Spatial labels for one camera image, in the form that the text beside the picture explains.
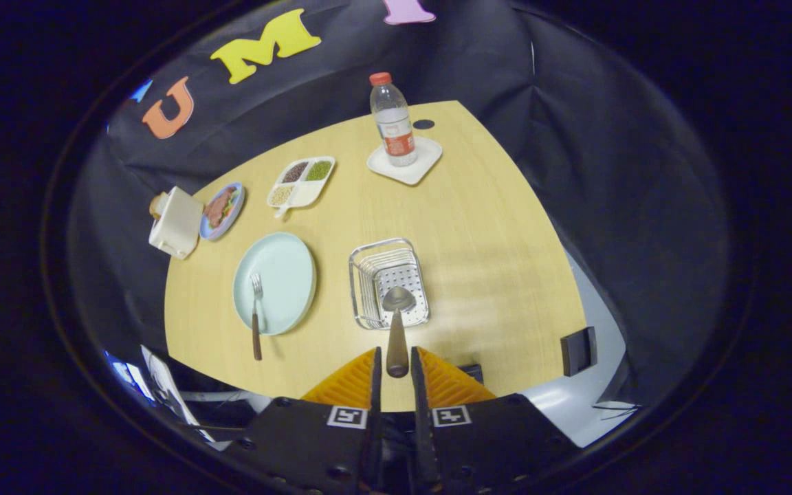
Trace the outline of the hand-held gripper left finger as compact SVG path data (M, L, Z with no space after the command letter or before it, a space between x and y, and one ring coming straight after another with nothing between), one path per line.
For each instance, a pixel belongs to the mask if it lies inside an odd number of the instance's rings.
M304 398L274 398L224 456L295 491L377 491L383 457L381 384L382 351L374 348Z

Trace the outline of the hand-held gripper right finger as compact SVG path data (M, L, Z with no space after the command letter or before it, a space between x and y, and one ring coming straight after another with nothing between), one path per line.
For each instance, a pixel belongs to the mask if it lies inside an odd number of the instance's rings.
M478 380L420 347L415 389L415 494L531 491L579 448L521 394L494 397Z

